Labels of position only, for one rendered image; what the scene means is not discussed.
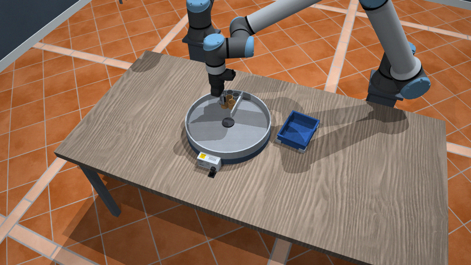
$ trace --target small cup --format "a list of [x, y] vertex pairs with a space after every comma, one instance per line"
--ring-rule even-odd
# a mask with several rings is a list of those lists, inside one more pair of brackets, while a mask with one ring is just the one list
[[237, 101], [237, 99], [239, 98], [239, 93], [238, 92], [234, 92], [232, 93], [232, 99]]
[[233, 99], [230, 99], [228, 102], [229, 102], [229, 109], [232, 109], [234, 105], [236, 104], [236, 101]]

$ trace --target black center disc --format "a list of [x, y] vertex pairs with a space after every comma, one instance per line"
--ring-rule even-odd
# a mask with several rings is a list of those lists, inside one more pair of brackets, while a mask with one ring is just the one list
[[230, 128], [232, 126], [234, 126], [234, 119], [233, 118], [224, 118], [222, 120], [222, 126], [226, 127], [226, 128]]

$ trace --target wood grain surface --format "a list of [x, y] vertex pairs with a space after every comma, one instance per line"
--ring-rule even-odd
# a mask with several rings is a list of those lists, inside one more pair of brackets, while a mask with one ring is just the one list
[[[193, 102], [210, 93], [204, 63], [150, 51], [55, 154], [355, 264], [448, 264], [444, 121], [241, 71], [225, 89], [265, 102], [271, 137], [214, 179], [197, 166], [184, 127]], [[320, 120], [304, 154], [274, 142], [292, 110]]]

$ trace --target control box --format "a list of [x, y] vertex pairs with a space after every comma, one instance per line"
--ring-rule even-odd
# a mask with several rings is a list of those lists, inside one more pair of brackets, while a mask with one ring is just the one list
[[200, 152], [198, 155], [198, 165], [207, 169], [216, 168], [216, 172], [221, 168], [221, 158]]

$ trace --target blue plastic tray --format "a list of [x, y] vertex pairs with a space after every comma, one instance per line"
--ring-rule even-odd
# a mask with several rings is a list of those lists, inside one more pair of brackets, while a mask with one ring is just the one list
[[304, 152], [319, 122], [318, 119], [293, 110], [277, 134], [277, 142]]

